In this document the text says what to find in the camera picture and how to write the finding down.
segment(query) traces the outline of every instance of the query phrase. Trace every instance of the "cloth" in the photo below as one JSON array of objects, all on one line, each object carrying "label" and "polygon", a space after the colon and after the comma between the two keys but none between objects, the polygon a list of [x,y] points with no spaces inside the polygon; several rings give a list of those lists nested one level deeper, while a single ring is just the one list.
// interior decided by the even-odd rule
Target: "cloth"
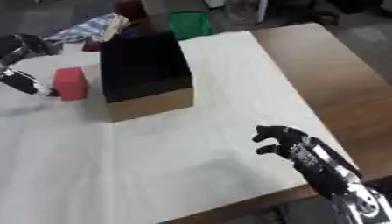
[{"label": "cloth", "polygon": [[43,83],[83,67],[90,92],[63,102],[0,88],[0,223],[159,223],[304,184],[286,160],[255,154],[257,124],[297,127],[351,160],[250,33],[180,45],[194,106],[118,123],[98,52],[16,64]]},{"label": "cloth", "polygon": [[88,37],[93,37],[96,40],[108,41],[129,24],[130,22],[126,17],[110,13],[60,31],[53,36],[45,38],[45,40],[57,43],[77,43]]}]

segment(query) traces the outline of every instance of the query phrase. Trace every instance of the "brown box base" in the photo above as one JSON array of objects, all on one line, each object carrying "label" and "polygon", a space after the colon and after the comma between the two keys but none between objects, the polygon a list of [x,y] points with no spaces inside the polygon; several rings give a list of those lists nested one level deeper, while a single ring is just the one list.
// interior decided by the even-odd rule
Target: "brown box base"
[{"label": "brown box base", "polygon": [[107,104],[113,122],[148,116],[193,105],[193,87]]}]

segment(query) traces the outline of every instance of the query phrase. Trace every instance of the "cardboard box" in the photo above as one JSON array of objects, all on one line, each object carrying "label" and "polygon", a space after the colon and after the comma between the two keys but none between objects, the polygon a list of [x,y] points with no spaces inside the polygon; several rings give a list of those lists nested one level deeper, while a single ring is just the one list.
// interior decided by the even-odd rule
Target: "cardboard box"
[{"label": "cardboard box", "polygon": [[171,31],[103,43],[101,77],[114,122],[193,105],[192,74]]}]

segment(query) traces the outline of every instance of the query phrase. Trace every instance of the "crumpled cloth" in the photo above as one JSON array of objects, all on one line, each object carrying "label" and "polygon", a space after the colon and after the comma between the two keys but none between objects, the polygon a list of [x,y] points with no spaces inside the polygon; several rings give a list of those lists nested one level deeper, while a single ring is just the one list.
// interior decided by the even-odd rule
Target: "crumpled cloth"
[{"label": "crumpled cloth", "polygon": [[129,24],[130,21],[126,17],[110,13],[77,24],[44,40],[55,43],[78,43],[91,37],[98,41],[108,41]]}]

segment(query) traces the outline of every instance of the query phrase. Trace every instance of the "green container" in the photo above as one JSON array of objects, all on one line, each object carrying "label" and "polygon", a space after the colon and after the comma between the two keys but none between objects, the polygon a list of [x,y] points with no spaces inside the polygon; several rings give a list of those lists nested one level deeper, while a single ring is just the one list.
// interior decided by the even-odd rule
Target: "green container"
[{"label": "green container", "polygon": [[211,27],[205,12],[188,11],[170,15],[171,29],[179,40],[211,35]]}]

